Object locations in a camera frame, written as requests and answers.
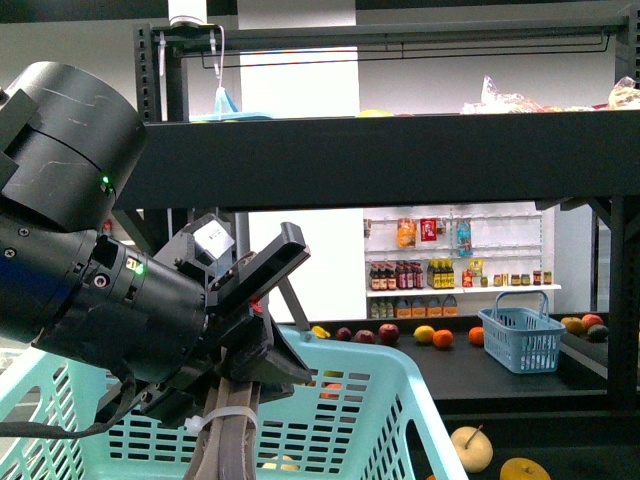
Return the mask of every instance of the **shelf post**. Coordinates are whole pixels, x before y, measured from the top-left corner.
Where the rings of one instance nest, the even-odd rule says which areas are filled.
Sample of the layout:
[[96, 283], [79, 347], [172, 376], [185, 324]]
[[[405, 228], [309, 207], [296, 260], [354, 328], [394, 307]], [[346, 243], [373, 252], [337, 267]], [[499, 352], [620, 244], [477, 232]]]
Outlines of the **shelf post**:
[[627, 28], [616, 35], [616, 64], [614, 83], [625, 76], [640, 82], [640, 42], [638, 41], [638, 24], [640, 22], [640, 3], [632, 3], [626, 7], [628, 15]]
[[636, 197], [611, 200], [607, 394], [612, 409], [617, 411], [635, 410], [637, 403], [640, 240], [637, 236], [627, 237], [626, 231], [639, 211]]

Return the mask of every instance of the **orange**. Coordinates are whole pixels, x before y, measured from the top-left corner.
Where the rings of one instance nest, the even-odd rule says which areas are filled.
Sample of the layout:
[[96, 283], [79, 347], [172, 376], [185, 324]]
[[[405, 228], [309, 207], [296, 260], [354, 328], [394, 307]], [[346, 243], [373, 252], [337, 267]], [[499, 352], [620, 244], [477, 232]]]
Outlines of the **orange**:
[[469, 330], [469, 341], [471, 345], [482, 347], [484, 345], [484, 328], [473, 327]]
[[438, 348], [449, 348], [453, 345], [453, 338], [451, 330], [438, 330], [433, 334], [433, 344]]
[[[342, 384], [341, 383], [329, 383], [327, 385], [324, 385], [324, 388], [331, 388], [333, 390], [340, 390], [342, 388]], [[329, 399], [329, 400], [337, 400], [338, 399], [338, 394], [337, 393], [321, 393], [320, 394], [320, 398], [325, 398], [325, 399]]]

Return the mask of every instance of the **blue plastic basket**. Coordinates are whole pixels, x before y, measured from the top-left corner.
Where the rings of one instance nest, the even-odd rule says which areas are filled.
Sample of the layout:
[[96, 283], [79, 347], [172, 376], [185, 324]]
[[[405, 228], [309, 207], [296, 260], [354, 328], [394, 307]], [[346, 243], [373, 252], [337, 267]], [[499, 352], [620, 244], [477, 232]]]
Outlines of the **blue plastic basket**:
[[[438, 480], [467, 478], [409, 357], [384, 346], [319, 340], [291, 327], [283, 333], [313, 369], [314, 381], [296, 385], [290, 398], [260, 405], [259, 480], [414, 480], [406, 439], [410, 422]], [[103, 370], [35, 349], [1, 379], [0, 418], [31, 395], [37, 404], [32, 420], [69, 429], [91, 424], [112, 381]], [[330, 383], [341, 388], [327, 388]], [[0, 472], [3, 480], [179, 479], [194, 446], [184, 428], [162, 429], [133, 412], [109, 432], [82, 440], [16, 439], [0, 460]], [[262, 468], [265, 463], [276, 468]]]
[[[542, 295], [540, 311], [529, 308], [499, 308], [507, 295]], [[549, 298], [542, 291], [503, 292], [493, 308], [478, 312], [484, 328], [484, 349], [513, 373], [555, 372], [566, 327], [549, 318]]]

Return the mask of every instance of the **white label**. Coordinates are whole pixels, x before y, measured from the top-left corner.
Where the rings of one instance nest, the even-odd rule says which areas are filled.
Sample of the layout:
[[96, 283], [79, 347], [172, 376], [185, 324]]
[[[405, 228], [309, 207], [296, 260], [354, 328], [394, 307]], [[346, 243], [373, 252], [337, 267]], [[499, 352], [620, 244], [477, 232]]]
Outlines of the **white label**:
[[224, 252], [235, 243], [217, 220], [213, 220], [197, 230], [193, 237], [196, 239], [196, 243], [215, 259], [222, 257]]

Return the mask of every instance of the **red apple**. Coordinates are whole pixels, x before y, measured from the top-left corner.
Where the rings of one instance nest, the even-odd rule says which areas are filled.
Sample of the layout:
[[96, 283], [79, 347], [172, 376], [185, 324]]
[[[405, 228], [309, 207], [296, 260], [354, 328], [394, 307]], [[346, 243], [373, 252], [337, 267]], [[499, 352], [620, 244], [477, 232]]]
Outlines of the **red apple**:
[[385, 323], [378, 329], [378, 336], [383, 345], [395, 345], [400, 338], [400, 329], [393, 323]]
[[351, 330], [349, 330], [347, 327], [339, 328], [336, 332], [336, 339], [343, 342], [348, 342], [349, 340], [351, 340]]
[[584, 331], [586, 332], [594, 325], [604, 325], [604, 321], [602, 317], [596, 315], [595, 313], [587, 313], [584, 317], [582, 317], [582, 325], [584, 326]]
[[355, 340], [358, 343], [376, 343], [376, 336], [370, 330], [358, 330]]

